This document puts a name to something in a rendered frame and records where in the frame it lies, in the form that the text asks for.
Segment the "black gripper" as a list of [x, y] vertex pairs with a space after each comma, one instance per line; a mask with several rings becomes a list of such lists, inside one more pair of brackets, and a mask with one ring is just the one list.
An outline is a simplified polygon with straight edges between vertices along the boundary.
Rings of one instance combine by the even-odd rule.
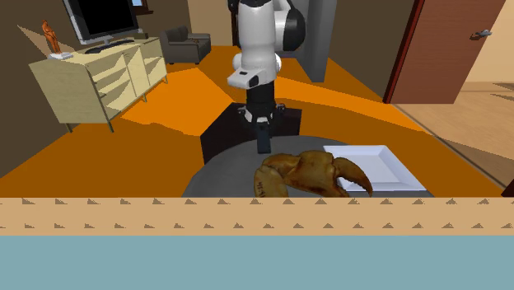
[[[256, 119], [272, 119], [275, 108], [274, 82], [253, 87], [246, 91], [246, 119], [252, 119], [253, 117]], [[271, 153], [268, 122], [258, 122], [256, 124], [256, 136], [258, 154]]]

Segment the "grey round table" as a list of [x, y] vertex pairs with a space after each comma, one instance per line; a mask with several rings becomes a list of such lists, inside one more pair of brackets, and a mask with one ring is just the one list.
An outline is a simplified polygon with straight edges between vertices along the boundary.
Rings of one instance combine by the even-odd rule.
[[[324, 146], [346, 144], [312, 136], [283, 136], [271, 139], [272, 153], [297, 155], [307, 150], [325, 151]], [[256, 141], [249, 141], [225, 150], [213, 157], [191, 178], [183, 193], [185, 198], [251, 198], [254, 174], [266, 154], [257, 153]]]

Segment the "brown door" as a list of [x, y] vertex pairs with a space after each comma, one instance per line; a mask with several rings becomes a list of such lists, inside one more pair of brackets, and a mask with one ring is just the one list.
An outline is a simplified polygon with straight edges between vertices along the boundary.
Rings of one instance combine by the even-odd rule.
[[507, 0], [414, 0], [386, 104], [452, 104]]

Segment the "white square plate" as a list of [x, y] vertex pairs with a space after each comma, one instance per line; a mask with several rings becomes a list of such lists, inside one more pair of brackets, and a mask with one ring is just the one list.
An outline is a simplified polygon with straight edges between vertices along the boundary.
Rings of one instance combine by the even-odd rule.
[[398, 157], [385, 145], [324, 146], [334, 157], [344, 157], [367, 175], [376, 197], [432, 197]]

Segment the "beige sideboard with television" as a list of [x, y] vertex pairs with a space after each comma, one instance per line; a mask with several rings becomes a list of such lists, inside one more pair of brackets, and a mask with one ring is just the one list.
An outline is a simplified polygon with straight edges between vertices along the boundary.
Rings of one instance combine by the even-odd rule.
[[61, 124], [110, 124], [167, 79], [157, 37], [140, 31], [132, 0], [63, 0], [84, 49], [32, 63], [30, 70]]

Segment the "brown crab claw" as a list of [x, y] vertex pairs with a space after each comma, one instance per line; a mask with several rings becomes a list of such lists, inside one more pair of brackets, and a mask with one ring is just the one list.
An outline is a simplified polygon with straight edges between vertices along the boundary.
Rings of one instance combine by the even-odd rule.
[[287, 188], [293, 187], [326, 198], [347, 198], [347, 191], [337, 184], [338, 178], [359, 185], [369, 194], [373, 192], [371, 182], [357, 164], [317, 150], [265, 158], [254, 174], [254, 192], [259, 198], [287, 198]]

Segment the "black robot stand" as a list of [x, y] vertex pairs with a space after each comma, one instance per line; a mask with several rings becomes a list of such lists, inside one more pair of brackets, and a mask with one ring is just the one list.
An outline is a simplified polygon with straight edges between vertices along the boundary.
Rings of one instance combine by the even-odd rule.
[[[232, 102], [200, 135], [203, 162], [208, 163], [219, 153], [238, 144], [256, 140], [248, 121], [239, 116], [243, 103]], [[272, 136], [294, 136], [300, 133], [301, 109], [287, 107]]]

